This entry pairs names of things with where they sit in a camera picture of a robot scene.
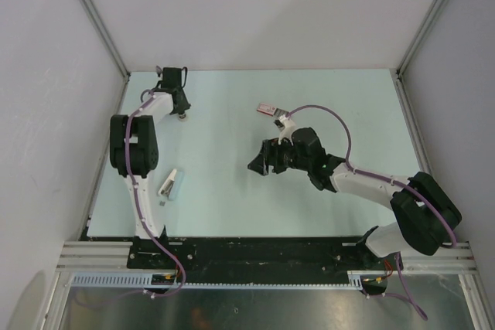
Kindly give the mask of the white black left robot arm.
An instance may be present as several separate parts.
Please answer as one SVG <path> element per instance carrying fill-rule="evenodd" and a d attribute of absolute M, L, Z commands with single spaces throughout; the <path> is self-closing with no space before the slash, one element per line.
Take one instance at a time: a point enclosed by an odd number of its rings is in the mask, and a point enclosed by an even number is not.
<path fill-rule="evenodd" d="M 139 106 L 129 115 L 115 114 L 110 120 L 109 159 L 124 179 L 135 216 L 135 236 L 159 238 L 165 224 L 159 222 L 154 205 L 152 176 L 159 163 L 155 125 L 165 118 L 187 118 L 191 104 L 186 97 L 187 67 L 156 68 L 157 84 L 144 90 Z"/>

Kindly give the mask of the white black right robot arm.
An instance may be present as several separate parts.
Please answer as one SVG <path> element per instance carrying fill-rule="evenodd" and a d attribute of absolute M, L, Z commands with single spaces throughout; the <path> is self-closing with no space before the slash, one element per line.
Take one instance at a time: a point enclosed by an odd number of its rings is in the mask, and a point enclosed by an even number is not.
<path fill-rule="evenodd" d="M 264 140 L 247 167 L 262 176 L 297 169 L 319 191 L 359 196 L 391 210 L 393 223 L 368 230 L 358 242 L 357 261 L 366 269 L 408 248 L 432 256 L 456 244 L 453 231 L 461 212 L 430 174 L 392 177 L 350 168 L 345 158 L 326 153 L 312 128 L 297 129 L 290 138 Z"/>

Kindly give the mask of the light blue white stapler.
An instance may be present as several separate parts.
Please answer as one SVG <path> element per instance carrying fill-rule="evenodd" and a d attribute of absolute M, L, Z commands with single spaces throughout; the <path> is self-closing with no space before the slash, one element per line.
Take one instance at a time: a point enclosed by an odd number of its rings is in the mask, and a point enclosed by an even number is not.
<path fill-rule="evenodd" d="M 183 177 L 184 172 L 174 168 L 159 187 L 158 196 L 166 197 L 169 201 L 174 201 L 179 194 Z"/>

